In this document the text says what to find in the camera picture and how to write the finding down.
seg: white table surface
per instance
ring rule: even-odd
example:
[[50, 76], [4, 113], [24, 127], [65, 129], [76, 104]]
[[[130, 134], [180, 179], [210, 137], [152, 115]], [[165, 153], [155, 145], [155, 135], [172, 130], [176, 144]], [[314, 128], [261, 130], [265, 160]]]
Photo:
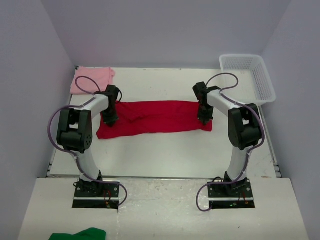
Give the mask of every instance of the white table surface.
[[[48, 240], [52, 233], [75, 234], [88, 228], [108, 240], [307, 240], [291, 182], [252, 177], [256, 208], [200, 212], [195, 204], [205, 179], [122, 179], [129, 196], [119, 209], [72, 209], [75, 179], [40, 178], [23, 221], [19, 240]], [[206, 190], [200, 195], [208, 207]]]
[[[123, 93], [123, 102], [182, 100], [196, 102], [192, 87], [207, 82], [220, 70], [114, 68], [114, 84]], [[246, 87], [246, 72], [239, 73], [239, 88], [229, 90], [231, 97], [254, 94]], [[232, 85], [234, 79], [217, 78], [210, 85]], [[73, 95], [71, 104], [79, 105], [91, 97]], [[94, 134], [93, 158], [103, 176], [149, 178], [214, 178], [224, 176], [232, 154], [228, 138], [228, 119], [217, 109], [213, 113], [213, 130], [154, 133], [99, 140]], [[93, 132], [100, 126], [100, 116], [92, 120]], [[69, 154], [57, 151], [50, 170], [52, 176], [78, 176]], [[275, 178], [273, 158], [266, 141], [253, 151], [248, 165], [249, 178]]]

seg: laundry basket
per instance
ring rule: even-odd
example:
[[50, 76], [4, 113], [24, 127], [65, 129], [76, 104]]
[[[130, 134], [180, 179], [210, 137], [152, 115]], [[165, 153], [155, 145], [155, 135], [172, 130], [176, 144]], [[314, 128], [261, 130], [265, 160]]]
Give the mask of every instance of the laundry basket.
[[[224, 93], [238, 102], [254, 103], [259, 106], [274, 102], [276, 93], [270, 76], [261, 56], [250, 54], [226, 54], [220, 56], [220, 67], [223, 73], [235, 74], [239, 79], [236, 88]], [[224, 75], [222, 87], [236, 83], [234, 77]]]

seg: green cloth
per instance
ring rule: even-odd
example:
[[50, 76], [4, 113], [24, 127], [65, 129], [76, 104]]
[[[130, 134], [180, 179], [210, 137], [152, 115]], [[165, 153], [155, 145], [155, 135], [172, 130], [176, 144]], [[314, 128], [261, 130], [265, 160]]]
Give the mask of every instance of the green cloth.
[[101, 229], [89, 228], [75, 235], [54, 233], [49, 240], [106, 240], [107, 233]]

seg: pink cloth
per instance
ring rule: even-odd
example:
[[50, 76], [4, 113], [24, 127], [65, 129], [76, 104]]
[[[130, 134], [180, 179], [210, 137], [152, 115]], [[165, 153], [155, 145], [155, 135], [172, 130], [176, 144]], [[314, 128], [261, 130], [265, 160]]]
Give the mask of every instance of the pink cloth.
[[[101, 91], [105, 91], [107, 86], [113, 83], [113, 78], [115, 75], [116, 72], [111, 67], [88, 68], [79, 66], [79, 68], [75, 70], [70, 94], [86, 94], [76, 86], [75, 80], [79, 76], [86, 76], [93, 79], [98, 84]], [[98, 91], [97, 86], [92, 81], [86, 78], [79, 78], [77, 83], [82, 89], [88, 92], [95, 93], [96, 91]]]

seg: purple cable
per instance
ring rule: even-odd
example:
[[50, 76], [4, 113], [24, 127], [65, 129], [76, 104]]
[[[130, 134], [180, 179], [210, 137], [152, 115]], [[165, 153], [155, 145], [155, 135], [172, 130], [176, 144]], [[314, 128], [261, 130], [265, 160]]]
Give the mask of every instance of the purple cable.
[[[86, 76], [79, 76], [79, 77], [77, 77], [76, 80], [75, 80], [75, 81], [76, 81], [76, 85], [77, 85], [77, 79], [78, 79], [78, 78], [81, 78], [81, 77], [88, 78], [88, 77], [86, 77]], [[54, 139], [53, 139], [53, 137], [52, 137], [52, 134], [51, 134], [51, 125], [52, 125], [52, 122], [53, 122], [55, 116], [56, 116], [62, 109], [66, 109], [66, 108], [81, 108], [81, 107], [84, 107], [84, 106], [90, 104], [93, 100], [95, 100], [94, 97], [91, 98], [89, 101], [85, 102], [83, 105], [80, 105], [80, 106], [77, 106], [77, 105], [66, 105], [66, 106], [63, 106], [63, 107], [59, 108], [58, 110], [56, 110], [56, 111], [52, 114], [52, 116], [50, 117], [50, 119], [49, 119], [48, 126], [47, 126], [47, 134], [48, 134], [48, 137], [49, 137], [49, 140], [50, 140], [51, 144], [52, 144], [57, 150], [59, 150], [59, 151], [61, 151], [61, 152], [64, 152], [64, 153], [68, 153], [68, 154], [72, 155], [72, 156], [75, 158], [76, 166], [78, 167], [80, 173], [82, 173], [87, 179], [89, 179], [89, 180], [91, 180], [91, 181], [93, 181], [93, 182], [99, 183], [99, 184], [114, 184], [114, 185], [119, 185], [120, 187], [122, 187], [123, 190], [124, 190], [124, 192], [125, 192], [125, 197], [124, 197], [124, 200], [123, 200], [121, 203], [119, 203], [119, 205], [118, 205], [118, 206], [121, 206], [121, 205], [127, 200], [127, 197], [128, 197], [128, 191], [127, 191], [126, 187], [123, 186], [120, 182], [116, 182], [116, 181], [100, 181], [100, 180], [94, 179], [94, 178], [90, 177], [89, 175], [87, 175], [87, 174], [83, 171], [83, 169], [81, 168], [81, 165], [80, 165], [80, 163], [79, 163], [78, 155], [77, 155], [75, 152], [73, 152], [73, 151], [65, 150], [65, 149], [59, 147], [59, 146], [56, 144], [56, 142], [54, 141]]]
[[218, 76], [220, 76], [220, 75], [231, 75], [231, 76], [235, 77], [235, 79], [236, 79], [236, 84], [233, 85], [233, 86], [228, 86], [228, 87], [222, 88], [222, 89], [220, 90], [220, 95], [221, 95], [224, 99], [228, 100], [229, 102], [231, 102], [231, 103], [233, 103], [233, 104], [235, 104], [235, 105], [238, 105], [238, 106], [241, 106], [241, 107], [246, 108], [247, 110], [249, 110], [249, 111], [254, 115], [254, 117], [256, 118], [256, 120], [257, 120], [257, 122], [258, 122], [258, 124], [259, 124], [259, 127], [260, 127], [260, 129], [261, 129], [261, 135], [262, 135], [262, 136], [261, 136], [261, 139], [262, 139], [262, 141], [261, 141], [258, 145], [253, 146], [252, 148], [250, 148], [250, 149], [246, 152], [245, 163], [244, 163], [243, 169], [242, 169], [240, 175], [239, 175], [235, 180], [233, 180], [233, 181], [228, 181], [228, 182], [209, 182], [209, 183], [206, 183], [205, 185], [203, 185], [203, 186], [199, 189], [199, 191], [198, 191], [197, 194], [196, 194], [195, 203], [196, 203], [196, 207], [197, 207], [201, 212], [208, 212], [208, 211], [210, 211], [210, 210], [212, 209], [212, 206], [209, 207], [208, 209], [201, 209], [201, 208], [200, 208], [198, 200], [199, 200], [199, 195], [200, 195], [202, 189], [204, 189], [205, 187], [211, 186], [211, 185], [230, 185], [230, 184], [235, 184], [235, 183], [243, 176], [244, 172], [246, 171], [246, 169], [247, 169], [247, 167], [248, 167], [249, 157], [250, 157], [251, 152], [252, 152], [254, 149], [257, 149], [257, 148], [261, 147], [261, 145], [264, 144], [265, 139], [266, 139], [265, 130], [264, 130], [264, 127], [263, 127], [263, 125], [262, 125], [262, 122], [261, 122], [258, 114], [257, 114], [251, 107], [248, 107], [247, 105], [244, 105], [244, 104], [242, 104], [242, 103], [239, 103], [239, 102], [237, 102], [237, 101], [235, 101], [235, 100], [227, 97], [226, 95], [224, 95], [224, 94], [222, 93], [222, 91], [224, 91], [224, 90], [233, 89], [233, 88], [235, 88], [236, 86], [238, 86], [238, 84], [239, 84], [239, 79], [238, 79], [238, 77], [237, 77], [236, 75], [234, 75], [234, 74], [232, 74], [232, 73], [228, 73], [228, 72], [219, 73], [219, 74], [213, 76], [212, 78], [210, 78], [209, 81], [206, 83], [206, 86], [208, 85], [208, 83], [209, 83], [212, 79], [214, 79], [214, 78], [216, 78], [216, 77], [218, 77]]
[[82, 88], [78, 85], [78, 79], [80, 79], [80, 78], [84, 78], [84, 79], [90, 80], [91, 82], [93, 82], [93, 83], [96, 85], [96, 87], [98, 88], [99, 92], [101, 92], [101, 89], [100, 89], [99, 85], [95, 82], [95, 80], [93, 80], [92, 78], [90, 78], [90, 77], [88, 77], [88, 76], [78, 76], [78, 77], [74, 80], [74, 83], [75, 83], [76, 87], [77, 87], [78, 89], [80, 89], [82, 92], [84, 92], [84, 93], [86, 93], [86, 94], [91, 94], [91, 95], [94, 94], [93, 92], [89, 92], [89, 91], [87, 91], [87, 90], [82, 89]]

